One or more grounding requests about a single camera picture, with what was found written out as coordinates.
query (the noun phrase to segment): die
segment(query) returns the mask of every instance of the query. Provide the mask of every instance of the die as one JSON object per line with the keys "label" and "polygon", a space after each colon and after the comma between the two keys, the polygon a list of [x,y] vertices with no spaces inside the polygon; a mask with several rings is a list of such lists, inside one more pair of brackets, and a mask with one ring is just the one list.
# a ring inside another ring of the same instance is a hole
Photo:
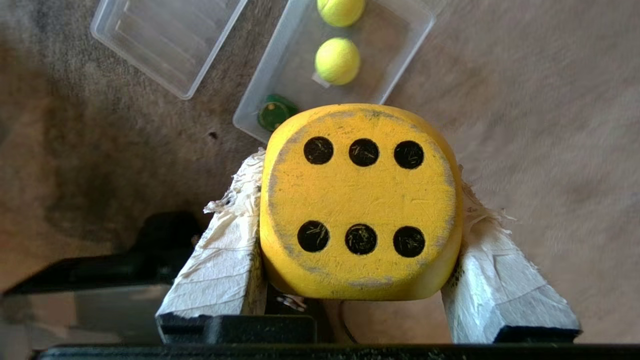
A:
{"label": "die", "polygon": [[455,265],[462,190],[441,134],[370,104],[299,113],[272,135],[260,199],[267,275],[317,299],[413,300]]}

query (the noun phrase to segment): tennis ball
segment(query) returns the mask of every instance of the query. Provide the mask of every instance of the tennis ball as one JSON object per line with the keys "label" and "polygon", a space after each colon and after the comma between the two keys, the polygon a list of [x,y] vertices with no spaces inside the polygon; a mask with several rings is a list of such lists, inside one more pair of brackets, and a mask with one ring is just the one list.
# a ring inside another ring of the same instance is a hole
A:
{"label": "tennis ball", "polygon": [[338,28],[352,25],[364,11],[364,0],[317,0],[317,5],[323,20]]}
{"label": "tennis ball", "polygon": [[345,85],[360,70],[360,53],[354,43],[345,38],[332,38],[320,45],[316,53],[316,72],[328,83]]}

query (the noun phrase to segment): gray carpet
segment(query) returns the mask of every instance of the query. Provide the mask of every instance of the gray carpet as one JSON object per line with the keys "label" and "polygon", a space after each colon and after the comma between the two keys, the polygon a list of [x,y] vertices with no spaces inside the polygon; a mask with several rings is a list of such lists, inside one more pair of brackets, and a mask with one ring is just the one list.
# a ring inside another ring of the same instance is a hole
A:
{"label": "gray carpet", "polygon": [[[284,1],[250,1],[190,101],[90,36],[95,4],[0,1],[2,287],[125,249],[151,213],[200,214],[260,145],[231,117]],[[637,1],[451,1],[388,102],[441,129],[479,198],[518,219],[583,342],[640,341],[638,19]],[[348,306],[363,342],[448,339],[437,298]]]}

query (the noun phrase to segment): plastic container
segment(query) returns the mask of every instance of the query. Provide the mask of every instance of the plastic container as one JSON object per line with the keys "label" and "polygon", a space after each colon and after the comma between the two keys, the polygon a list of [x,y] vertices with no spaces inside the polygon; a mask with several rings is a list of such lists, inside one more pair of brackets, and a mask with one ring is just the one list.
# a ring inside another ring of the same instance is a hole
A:
{"label": "plastic container", "polygon": [[92,35],[190,99],[247,0],[102,0]]}
{"label": "plastic container", "polygon": [[[263,142],[258,113],[277,94],[301,111],[329,104],[383,104],[435,21],[421,0],[367,0],[362,17],[334,28],[318,14],[316,0],[290,0],[234,115],[234,125]],[[351,39],[362,64],[357,77],[329,86],[315,75],[318,47],[332,37]]]}

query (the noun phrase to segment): black cable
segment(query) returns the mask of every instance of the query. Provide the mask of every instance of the black cable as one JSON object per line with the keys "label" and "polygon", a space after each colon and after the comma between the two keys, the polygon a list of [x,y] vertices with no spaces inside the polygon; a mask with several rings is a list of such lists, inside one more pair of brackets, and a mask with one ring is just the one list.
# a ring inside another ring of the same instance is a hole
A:
{"label": "black cable", "polygon": [[349,337],[349,340],[351,340],[352,343],[357,344],[359,343],[358,340],[356,340],[356,338],[353,337],[353,334],[349,330],[347,323],[344,322],[344,303],[345,303],[345,300],[341,300],[340,304],[338,304],[338,321],[340,322],[342,331],[344,331],[344,333],[347,334],[347,337]]}

